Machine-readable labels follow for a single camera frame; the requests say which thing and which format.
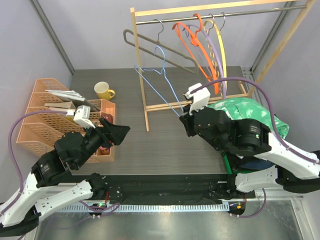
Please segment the green garment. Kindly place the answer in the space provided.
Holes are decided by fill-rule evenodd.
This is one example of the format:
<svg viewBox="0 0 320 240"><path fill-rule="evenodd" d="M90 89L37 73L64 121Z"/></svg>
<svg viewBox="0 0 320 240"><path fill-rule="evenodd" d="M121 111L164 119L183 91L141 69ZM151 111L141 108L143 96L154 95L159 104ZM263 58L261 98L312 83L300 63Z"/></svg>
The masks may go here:
<svg viewBox="0 0 320 240"><path fill-rule="evenodd" d="M257 101L246 97L220 100L208 105L209 108L224 111L231 120L254 119L273 130L271 114Z"/></svg>

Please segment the purple plastic hanger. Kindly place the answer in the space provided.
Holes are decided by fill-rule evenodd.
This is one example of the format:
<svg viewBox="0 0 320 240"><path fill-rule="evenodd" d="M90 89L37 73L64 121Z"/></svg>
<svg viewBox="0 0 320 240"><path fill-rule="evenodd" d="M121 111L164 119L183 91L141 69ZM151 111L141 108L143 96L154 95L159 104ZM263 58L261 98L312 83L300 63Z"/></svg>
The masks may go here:
<svg viewBox="0 0 320 240"><path fill-rule="evenodd" d="M205 40L207 41L208 51L206 51L206 52L207 52L208 56L210 57L210 60L213 63L213 66L215 67L217 79L218 78L225 78L227 76L227 63L226 63L224 44L223 44L220 30L216 26L214 20L206 20L206 21L202 21L202 22L203 22L203 28L200 32L203 33ZM217 49L211 40L210 31L212 29L215 29L218 43L219 43L219 47L220 47L221 56L218 55ZM190 40L189 33L186 32L185 34L186 34L188 40Z"/></svg>

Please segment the blue wire hanger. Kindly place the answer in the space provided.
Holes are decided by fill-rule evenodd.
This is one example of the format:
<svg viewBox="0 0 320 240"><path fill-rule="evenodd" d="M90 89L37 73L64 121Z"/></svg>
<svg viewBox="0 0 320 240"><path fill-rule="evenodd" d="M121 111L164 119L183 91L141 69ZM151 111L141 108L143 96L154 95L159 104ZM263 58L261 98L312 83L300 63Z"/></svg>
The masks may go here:
<svg viewBox="0 0 320 240"><path fill-rule="evenodd" d="M171 81L168 79L167 77L167 73L166 73L166 55L165 52L163 50L162 47L160 47L159 45L155 46L154 49L154 54L157 52L157 50L159 50L162 53L162 65L161 68L159 70L157 70L156 68L145 68L145 67L141 67L140 65L134 65L134 70L138 73L138 75L140 77L142 77L142 79L152 88L152 90L165 102L165 104L178 116L180 117L180 114L173 108L173 106L157 91L157 89L146 79L146 77L143 75L144 72L154 72L160 76L163 76L163 78L165 79L165 81L167 82L169 88L171 89L172 94L174 95L175 99L178 102L178 106L180 107L181 111L183 111L183 106L181 104L181 101L179 100L176 91L174 90Z"/></svg>

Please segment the orange plastic hanger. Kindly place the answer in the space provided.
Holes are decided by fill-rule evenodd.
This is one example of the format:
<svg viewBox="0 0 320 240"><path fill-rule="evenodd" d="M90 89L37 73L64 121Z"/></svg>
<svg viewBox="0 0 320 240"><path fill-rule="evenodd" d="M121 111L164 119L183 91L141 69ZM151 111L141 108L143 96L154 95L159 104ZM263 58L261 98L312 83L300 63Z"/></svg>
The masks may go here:
<svg viewBox="0 0 320 240"><path fill-rule="evenodd" d="M182 27L183 30L185 30L187 33L189 33L189 41L192 46L195 47L195 49L198 51L199 56L204 58L202 61L204 64L208 65L208 70L205 71L202 66L197 62L199 70L202 72L203 76L206 78L208 82L214 82L218 80L216 69L211 62L211 59L209 55L207 54L205 48L201 44L200 40L198 39L198 33L203 29L203 21L198 13L193 14L193 17L196 17L199 20L200 26L199 28L195 31L192 32L189 27L187 27L186 24L178 21L172 26L172 30L175 31L176 35L178 36L179 40L182 42L184 45L185 49L188 51L189 55L196 60L196 57L193 55L192 51L184 41L182 37L182 31L180 27Z"/></svg>

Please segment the blue denim jeans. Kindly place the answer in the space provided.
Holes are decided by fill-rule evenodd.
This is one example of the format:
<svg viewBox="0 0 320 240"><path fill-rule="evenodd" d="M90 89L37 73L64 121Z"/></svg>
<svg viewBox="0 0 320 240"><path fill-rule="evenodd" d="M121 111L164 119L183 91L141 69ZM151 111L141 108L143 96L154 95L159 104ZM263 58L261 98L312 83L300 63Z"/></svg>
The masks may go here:
<svg viewBox="0 0 320 240"><path fill-rule="evenodd" d="M274 164L270 161L263 160L263 159L256 159L253 161L243 163L240 165L240 167L243 169L260 171L260 170L268 169L268 168L272 167L273 165Z"/></svg>

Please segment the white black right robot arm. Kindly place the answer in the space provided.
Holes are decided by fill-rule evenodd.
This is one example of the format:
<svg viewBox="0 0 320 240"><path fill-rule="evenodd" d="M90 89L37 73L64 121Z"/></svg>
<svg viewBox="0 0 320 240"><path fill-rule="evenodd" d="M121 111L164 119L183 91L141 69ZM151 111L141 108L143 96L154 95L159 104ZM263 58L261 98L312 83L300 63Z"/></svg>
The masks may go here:
<svg viewBox="0 0 320 240"><path fill-rule="evenodd" d="M243 158L269 161L273 166L250 173L236 173L225 186L226 194L237 198L257 189L282 188L297 194L320 189L320 159L304 151L255 119L232 120L223 110L183 107L180 116L189 137L198 135L216 151Z"/></svg>

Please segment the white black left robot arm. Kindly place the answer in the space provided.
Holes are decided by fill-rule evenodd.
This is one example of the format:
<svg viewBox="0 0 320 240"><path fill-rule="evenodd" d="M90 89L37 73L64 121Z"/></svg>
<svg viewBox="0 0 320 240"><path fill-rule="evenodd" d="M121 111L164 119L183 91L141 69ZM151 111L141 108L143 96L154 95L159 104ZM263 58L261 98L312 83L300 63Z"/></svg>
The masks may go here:
<svg viewBox="0 0 320 240"><path fill-rule="evenodd" d="M101 126L89 127L84 135L75 131L65 133L54 143L54 149L43 154L32 166L22 188L0 206L1 237L22 236L74 202L104 198L107 185L98 173L92 173L68 190L45 196L71 170L79 170L100 147L120 145L131 129L104 118L99 121Z"/></svg>

